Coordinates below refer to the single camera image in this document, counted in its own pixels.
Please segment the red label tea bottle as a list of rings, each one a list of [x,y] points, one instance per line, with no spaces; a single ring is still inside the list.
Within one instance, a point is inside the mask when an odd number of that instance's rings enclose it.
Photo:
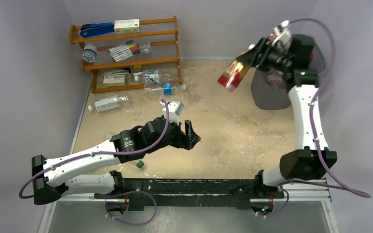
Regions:
[[[228,66],[228,68],[218,78],[217,83],[223,86],[229,92],[234,92],[248,71],[251,69],[249,65],[239,62],[237,58],[244,55],[245,52],[240,52],[235,60]]]

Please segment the green label water bottle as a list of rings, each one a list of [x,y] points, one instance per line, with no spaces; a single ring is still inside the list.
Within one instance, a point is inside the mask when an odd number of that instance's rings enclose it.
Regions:
[[[120,166],[124,167],[136,167],[137,169],[143,169],[145,166],[145,163],[142,160],[135,160],[135,161],[129,161],[122,163]]]

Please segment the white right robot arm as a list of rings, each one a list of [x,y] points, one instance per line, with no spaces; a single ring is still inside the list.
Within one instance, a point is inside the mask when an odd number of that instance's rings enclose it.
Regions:
[[[337,153],[329,149],[323,135],[317,91],[319,75],[310,68],[315,41],[297,34],[288,49],[278,42],[261,38],[248,52],[237,57],[239,62],[262,71],[275,69],[283,74],[286,92],[294,112],[295,149],[281,156],[275,168],[259,171],[249,191],[264,198],[285,182],[321,179],[337,161]]]

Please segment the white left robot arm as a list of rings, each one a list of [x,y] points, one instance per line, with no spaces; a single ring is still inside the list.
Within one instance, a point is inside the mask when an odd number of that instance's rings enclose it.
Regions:
[[[144,126],[124,130],[104,142],[75,154],[47,159],[32,158],[33,199],[36,205],[55,202],[63,196],[97,193],[121,198],[127,190],[122,174],[117,171],[104,175],[88,175],[96,169],[140,160],[166,146],[191,150],[201,138],[190,120],[182,124],[157,117]]]

